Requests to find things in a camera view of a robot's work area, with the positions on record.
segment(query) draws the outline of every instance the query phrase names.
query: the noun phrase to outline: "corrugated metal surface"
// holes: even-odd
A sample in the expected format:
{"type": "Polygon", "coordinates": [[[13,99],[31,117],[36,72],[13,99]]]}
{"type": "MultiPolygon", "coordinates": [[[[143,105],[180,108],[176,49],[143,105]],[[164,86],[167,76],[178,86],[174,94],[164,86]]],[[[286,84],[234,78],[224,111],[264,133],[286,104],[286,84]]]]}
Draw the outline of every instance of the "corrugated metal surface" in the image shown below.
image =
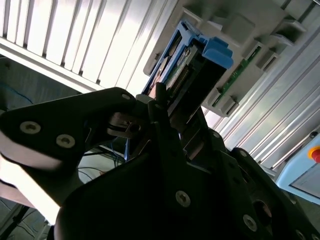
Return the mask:
{"type": "Polygon", "coordinates": [[[138,94],[177,0],[2,0],[0,52],[80,92],[138,94]]]}
{"type": "Polygon", "coordinates": [[[320,125],[320,7],[302,23],[308,32],[287,47],[278,64],[262,76],[229,118],[206,114],[227,147],[241,147],[276,169],[320,125]]]}
{"type": "MultiPolygon", "coordinates": [[[[119,86],[135,95],[177,1],[2,0],[0,54],[83,93],[119,86]]],[[[305,35],[230,118],[206,114],[229,148],[245,148],[270,169],[320,124],[320,6],[302,24],[305,35]]]]}

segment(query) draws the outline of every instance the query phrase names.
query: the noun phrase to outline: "red button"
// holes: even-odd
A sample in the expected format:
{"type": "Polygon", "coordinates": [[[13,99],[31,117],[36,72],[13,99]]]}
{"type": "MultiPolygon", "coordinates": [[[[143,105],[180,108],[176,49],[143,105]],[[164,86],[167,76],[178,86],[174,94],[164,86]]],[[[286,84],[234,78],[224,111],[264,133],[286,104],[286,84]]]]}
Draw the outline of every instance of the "red button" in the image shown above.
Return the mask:
{"type": "Polygon", "coordinates": [[[311,157],[317,164],[320,164],[320,149],[316,149],[311,153],[311,157]]]}

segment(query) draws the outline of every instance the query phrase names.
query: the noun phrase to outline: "emergency stop button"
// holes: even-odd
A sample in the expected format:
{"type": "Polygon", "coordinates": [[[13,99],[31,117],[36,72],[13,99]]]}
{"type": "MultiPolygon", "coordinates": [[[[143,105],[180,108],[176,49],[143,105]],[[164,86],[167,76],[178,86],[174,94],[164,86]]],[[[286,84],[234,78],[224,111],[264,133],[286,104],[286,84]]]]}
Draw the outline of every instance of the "emergency stop button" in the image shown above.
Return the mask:
{"type": "Polygon", "coordinates": [[[313,147],[308,152],[308,157],[320,164],[320,146],[313,147]]]}

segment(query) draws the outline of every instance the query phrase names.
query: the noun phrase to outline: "screw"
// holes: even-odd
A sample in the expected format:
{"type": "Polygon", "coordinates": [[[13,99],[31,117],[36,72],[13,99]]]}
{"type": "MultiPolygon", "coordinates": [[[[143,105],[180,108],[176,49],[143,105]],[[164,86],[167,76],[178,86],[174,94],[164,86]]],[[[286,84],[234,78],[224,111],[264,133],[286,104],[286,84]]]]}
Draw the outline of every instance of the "screw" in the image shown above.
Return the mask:
{"type": "Polygon", "coordinates": [[[122,97],[123,97],[124,99],[127,99],[127,100],[130,100],[130,98],[131,98],[129,95],[124,94],[124,93],[122,94],[122,97]]]}
{"type": "Polygon", "coordinates": [[[56,138],[56,144],[61,148],[71,149],[76,144],[76,140],[68,134],[61,134],[56,138]]]}
{"type": "Polygon", "coordinates": [[[220,138],[220,135],[217,132],[213,132],[213,136],[215,136],[217,139],[220,138]]]}
{"type": "Polygon", "coordinates": [[[240,150],[240,154],[241,154],[242,156],[244,156],[244,157],[247,156],[246,152],[245,152],[245,151],[242,151],[242,150],[240,150]]]}
{"type": "Polygon", "coordinates": [[[296,229],[295,232],[301,240],[306,240],[305,236],[298,229],[296,229]]]}
{"type": "Polygon", "coordinates": [[[41,126],[34,121],[24,121],[20,124],[20,130],[25,134],[37,134],[41,130],[41,126]]]}
{"type": "Polygon", "coordinates": [[[251,216],[247,214],[243,215],[243,221],[251,231],[256,232],[258,230],[257,223],[251,216]]]}
{"type": "Polygon", "coordinates": [[[312,234],[311,236],[312,236],[312,239],[313,239],[313,240],[320,240],[320,238],[317,237],[315,234],[312,234]]]}
{"type": "Polygon", "coordinates": [[[181,190],[175,193],[175,199],[184,208],[189,207],[191,204],[191,200],[188,194],[181,190]]]}
{"type": "Polygon", "coordinates": [[[317,135],[318,135],[318,132],[317,131],[313,131],[313,132],[310,133],[309,137],[311,139],[314,139],[317,135]]]}

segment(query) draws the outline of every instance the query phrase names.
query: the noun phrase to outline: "green circuit board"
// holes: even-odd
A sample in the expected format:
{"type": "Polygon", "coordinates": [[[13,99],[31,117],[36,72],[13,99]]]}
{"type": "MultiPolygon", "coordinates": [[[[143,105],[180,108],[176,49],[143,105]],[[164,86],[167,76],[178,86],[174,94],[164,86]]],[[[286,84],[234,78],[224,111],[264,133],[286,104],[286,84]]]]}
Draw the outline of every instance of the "green circuit board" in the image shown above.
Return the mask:
{"type": "Polygon", "coordinates": [[[235,81],[238,79],[238,77],[243,73],[243,71],[248,67],[250,62],[255,58],[255,56],[258,54],[258,52],[261,50],[261,47],[258,46],[253,53],[250,55],[250,57],[246,60],[243,59],[238,67],[233,71],[229,79],[226,81],[226,83],[219,89],[221,95],[215,100],[215,102],[212,104],[213,107],[217,105],[217,103],[220,101],[220,99],[225,95],[225,93],[228,91],[228,89],[232,86],[232,84],[235,83],[235,81]]]}

